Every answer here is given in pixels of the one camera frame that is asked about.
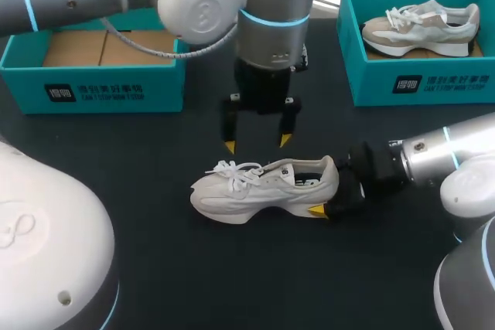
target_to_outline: robotic arm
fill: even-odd
[[[0,36],[148,7],[154,7],[166,28],[189,44],[213,43],[237,23],[239,92],[222,106],[222,137],[227,147],[235,151],[238,111],[282,113],[281,146],[294,131],[301,103],[287,93],[292,73],[307,65],[303,50],[312,0],[0,0],[0,4]]]
[[[435,276],[436,311],[445,330],[492,329],[495,114],[378,148],[354,146],[340,175],[336,198],[314,213],[334,216],[372,207],[367,201],[379,202],[407,185],[442,185],[442,203],[461,244]]]

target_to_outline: shoe heel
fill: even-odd
[[[323,216],[318,216],[315,213],[311,213],[309,210],[314,209],[319,205],[290,205],[284,209],[291,213],[293,216],[301,216],[303,218],[324,218]]]

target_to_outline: shoe logo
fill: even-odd
[[[36,220],[32,214],[22,214],[13,223],[13,226],[0,227],[0,249],[6,249],[13,245],[17,236],[30,233]]]
[[[316,185],[318,184],[318,179],[306,179],[305,181],[295,181],[295,185]]]

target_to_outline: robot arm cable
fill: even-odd
[[[110,34],[117,36],[122,42],[126,43],[132,48],[138,49],[144,53],[151,54],[153,56],[167,58],[169,60],[188,60],[191,58],[204,56],[210,52],[213,52],[216,49],[219,49],[221,46],[225,45],[230,39],[234,37],[234,35],[237,32],[237,23],[236,23],[222,39],[218,40],[216,43],[212,44],[211,46],[207,46],[206,48],[197,50],[195,52],[165,53],[165,52],[160,52],[158,50],[146,48],[145,46],[133,42],[129,38],[125,37],[121,32],[119,32],[106,18],[102,18],[101,22],[103,23],[103,25]]]

